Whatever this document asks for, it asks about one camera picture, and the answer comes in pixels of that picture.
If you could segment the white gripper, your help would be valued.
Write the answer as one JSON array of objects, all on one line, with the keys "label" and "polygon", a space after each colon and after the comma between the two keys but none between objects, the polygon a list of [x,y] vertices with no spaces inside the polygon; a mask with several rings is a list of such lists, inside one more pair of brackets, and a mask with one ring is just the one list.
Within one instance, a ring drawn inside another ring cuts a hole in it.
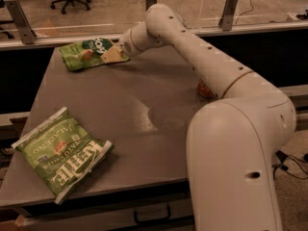
[{"label": "white gripper", "polygon": [[[161,41],[154,38],[146,29],[144,22],[127,30],[118,41],[123,53],[128,57],[137,56],[148,49],[161,46]],[[112,46],[100,56],[103,64],[120,63],[122,61],[121,51]]]}]

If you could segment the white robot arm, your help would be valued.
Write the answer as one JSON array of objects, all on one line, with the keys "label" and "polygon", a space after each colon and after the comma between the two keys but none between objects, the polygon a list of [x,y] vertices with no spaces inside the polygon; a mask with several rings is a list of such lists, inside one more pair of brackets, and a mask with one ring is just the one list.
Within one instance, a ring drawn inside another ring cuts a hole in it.
[{"label": "white robot arm", "polygon": [[164,4],[119,39],[133,57],[172,46],[216,97],[192,117],[187,169],[196,231],[283,231],[273,154],[296,127],[291,99],[244,64],[191,33]]}]

